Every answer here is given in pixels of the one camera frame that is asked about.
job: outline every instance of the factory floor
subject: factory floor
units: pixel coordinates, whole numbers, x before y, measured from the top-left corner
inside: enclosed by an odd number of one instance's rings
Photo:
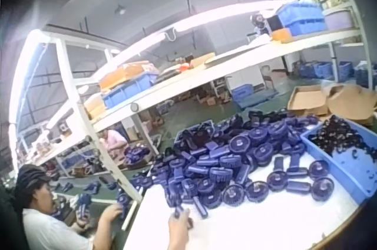
[[[176,134],[187,127],[200,123],[202,121],[212,119],[214,123],[217,123],[223,119],[226,119],[236,113],[240,113],[244,119],[247,119],[247,112],[250,109],[258,109],[265,112],[278,110],[282,107],[287,106],[289,97],[293,91],[293,88],[298,85],[313,85],[320,84],[321,82],[326,82],[323,80],[315,79],[297,79],[292,77],[280,76],[274,79],[275,89],[278,90],[279,94],[273,97],[271,100],[265,103],[261,103],[253,108],[247,108],[245,110],[239,109],[236,103],[229,102],[227,104],[208,106],[207,104],[200,104],[197,100],[186,100],[174,104],[167,114],[164,114],[165,123],[158,129],[158,133],[162,135],[161,144],[159,151],[163,152],[166,147],[172,146]],[[373,131],[377,131],[376,123],[372,127]],[[137,172],[127,171],[124,172],[126,177],[131,178],[131,176]],[[80,193],[80,188],[73,189],[69,194]],[[101,189],[100,194],[96,196],[99,199],[115,199],[115,193],[110,192],[105,188]],[[373,218],[374,221],[377,219],[377,197],[373,197],[368,204],[362,209],[361,213],[357,218],[338,236],[336,236],[331,243],[327,244],[323,249],[369,249],[358,247],[359,245],[367,246],[365,243],[370,241],[371,237],[377,238],[377,228],[371,227],[368,223]],[[373,236],[370,236],[370,229],[376,229]],[[117,245],[119,249],[121,245],[124,244],[127,239],[128,231],[119,232],[115,236]]]

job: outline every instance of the workbench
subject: workbench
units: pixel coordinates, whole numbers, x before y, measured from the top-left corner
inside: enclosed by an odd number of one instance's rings
[[[273,171],[273,161],[268,167],[259,167],[249,178],[265,181]],[[309,167],[313,161],[314,158],[305,153],[300,166]],[[288,168],[289,157],[284,159],[284,166]],[[333,176],[329,177],[334,180],[335,189],[327,202],[316,202],[311,195],[270,191],[267,199],[259,204],[251,203],[247,198],[235,208],[222,203],[217,209],[209,210],[207,219],[202,219],[193,205],[184,205],[184,208],[191,209],[190,216],[194,220],[186,250],[303,250],[330,240],[348,225],[360,206]],[[296,180],[312,182],[309,177]],[[163,188],[160,185],[150,188],[124,250],[166,250],[168,219],[172,212]]]

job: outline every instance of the white container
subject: white container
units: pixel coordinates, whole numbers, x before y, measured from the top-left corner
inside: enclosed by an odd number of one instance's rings
[[[328,30],[342,30],[353,28],[353,20],[351,12],[348,9],[336,9],[334,11],[326,11],[325,22]]]

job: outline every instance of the man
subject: man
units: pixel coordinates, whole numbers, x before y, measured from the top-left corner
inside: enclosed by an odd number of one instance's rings
[[[92,243],[78,234],[85,229],[85,225],[75,223],[70,228],[50,216],[54,204],[48,182],[49,177],[38,166],[23,165],[19,169],[15,209],[22,211],[30,250],[110,250],[111,223],[122,212],[122,207],[115,204],[105,209]]]
[[[105,129],[99,133],[99,138],[113,159],[122,156],[129,149],[126,139],[116,130]]]

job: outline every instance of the worker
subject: worker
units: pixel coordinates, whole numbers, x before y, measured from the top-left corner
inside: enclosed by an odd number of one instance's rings
[[[102,213],[94,241],[79,235],[87,229],[86,220],[78,220],[72,227],[50,216],[54,212],[49,177],[35,165],[19,169],[14,190],[14,208],[24,227],[30,250],[110,250],[111,223],[122,212],[122,206],[110,205]],[[169,220],[168,250],[184,250],[188,241],[189,212]]]
[[[130,148],[126,139],[116,130],[105,129],[99,133],[98,137],[113,159],[123,155]]]

